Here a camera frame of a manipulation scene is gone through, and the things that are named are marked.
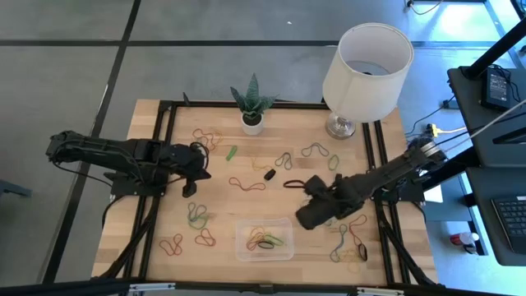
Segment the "clear plastic container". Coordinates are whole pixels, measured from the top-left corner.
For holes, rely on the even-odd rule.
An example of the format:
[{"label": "clear plastic container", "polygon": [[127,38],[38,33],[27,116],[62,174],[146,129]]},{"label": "clear plastic container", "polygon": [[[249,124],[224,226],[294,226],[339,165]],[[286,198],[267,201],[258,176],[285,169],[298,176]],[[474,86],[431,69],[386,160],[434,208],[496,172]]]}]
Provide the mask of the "clear plastic container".
[{"label": "clear plastic container", "polygon": [[[283,245],[262,248],[249,242],[257,232],[271,234]],[[288,218],[276,220],[239,220],[236,224],[236,257],[239,261],[279,261],[294,256],[293,225]]]}]

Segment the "lamp base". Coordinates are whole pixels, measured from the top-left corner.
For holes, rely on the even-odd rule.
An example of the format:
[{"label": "lamp base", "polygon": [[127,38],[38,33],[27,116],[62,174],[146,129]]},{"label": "lamp base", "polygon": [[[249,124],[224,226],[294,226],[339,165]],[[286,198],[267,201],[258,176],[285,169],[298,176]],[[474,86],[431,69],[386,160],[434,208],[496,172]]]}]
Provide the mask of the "lamp base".
[{"label": "lamp base", "polygon": [[354,131],[356,131],[356,127],[349,120],[331,113],[325,123],[325,130],[334,139],[343,140],[352,136]]}]

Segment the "keyboard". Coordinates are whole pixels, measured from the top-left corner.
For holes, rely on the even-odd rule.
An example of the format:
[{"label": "keyboard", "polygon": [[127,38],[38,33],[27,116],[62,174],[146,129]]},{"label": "keyboard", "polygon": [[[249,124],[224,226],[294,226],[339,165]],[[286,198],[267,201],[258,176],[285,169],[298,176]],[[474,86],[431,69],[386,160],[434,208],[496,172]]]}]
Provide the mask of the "keyboard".
[{"label": "keyboard", "polygon": [[526,254],[526,197],[492,199],[511,250]]}]

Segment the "wooden table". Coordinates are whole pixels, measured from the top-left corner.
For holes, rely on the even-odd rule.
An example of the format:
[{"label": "wooden table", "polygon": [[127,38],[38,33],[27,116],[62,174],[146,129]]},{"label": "wooden table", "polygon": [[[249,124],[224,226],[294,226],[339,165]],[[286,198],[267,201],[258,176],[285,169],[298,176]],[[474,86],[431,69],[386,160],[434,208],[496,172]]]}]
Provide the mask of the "wooden table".
[{"label": "wooden table", "polygon": [[[151,138],[155,125],[158,100],[140,99],[136,103],[128,138]],[[184,183],[174,183],[161,199],[159,216],[152,243],[149,280],[228,282],[228,283],[276,283],[276,284],[385,284],[381,245],[376,223],[374,205],[366,201],[365,206],[344,220],[330,227],[321,225],[314,230],[305,230],[297,222],[294,213],[306,195],[301,189],[283,188],[289,179],[308,180],[317,174],[326,183],[334,181],[336,173],[353,175],[367,170],[362,126],[357,125],[355,134],[343,141],[334,140],[324,129],[329,110],[270,109],[265,113],[265,130],[259,136],[246,136],[240,125],[240,113],[235,108],[178,108],[172,143],[189,144],[194,141],[192,132],[201,128],[211,132],[219,130],[223,141],[210,152],[208,171],[212,179],[198,181],[197,193],[186,199],[181,196]],[[166,127],[168,116],[164,116]],[[405,150],[405,138],[396,109],[382,120],[385,146],[390,159]],[[371,129],[376,163],[376,135]],[[320,142],[330,154],[339,156],[339,166],[328,170],[327,161],[314,150],[310,157],[303,157],[301,149],[312,142]],[[226,161],[232,145],[238,146],[237,154]],[[293,156],[293,169],[275,168],[277,174],[266,183],[264,191],[244,192],[228,184],[232,176],[239,178],[243,185],[264,182],[265,171],[254,171],[251,158],[256,157],[258,165],[274,166],[275,160],[285,151]],[[95,258],[93,275],[106,271],[126,246],[132,231],[137,197],[126,197],[116,203],[108,212],[106,225],[100,239]],[[207,228],[217,240],[214,247],[194,243],[199,234],[187,223],[187,205],[190,202],[203,204],[208,208]],[[400,202],[398,212],[404,244],[414,260],[432,280],[436,271],[432,259],[426,225],[422,214],[414,205]],[[363,226],[353,230],[367,246],[369,260],[346,257],[334,263],[330,252],[339,244],[339,225],[348,223],[360,214],[367,216]],[[293,224],[295,254],[288,261],[242,262],[235,255],[236,221],[241,219],[277,219],[288,217]],[[159,242],[168,241],[174,234],[181,234],[182,254],[167,256]],[[355,249],[352,237],[345,235],[344,247]],[[394,274],[400,281],[396,252],[392,248]],[[133,275],[137,275],[142,246],[136,252]]]}]

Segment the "table lamp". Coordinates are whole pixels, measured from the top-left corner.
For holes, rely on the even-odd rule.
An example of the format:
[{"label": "table lamp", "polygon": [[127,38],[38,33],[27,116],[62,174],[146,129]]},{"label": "table lamp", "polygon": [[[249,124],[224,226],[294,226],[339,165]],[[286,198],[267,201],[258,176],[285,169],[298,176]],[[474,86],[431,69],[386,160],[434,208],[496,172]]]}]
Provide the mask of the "table lamp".
[{"label": "table lamp", "polygon": [[398,29],[384,24],[357,25],[345,32],[323,81],[332,114],[326,131],[336,139],[354,134],[354,123],[387,116],[396,106],[413,45]]}]

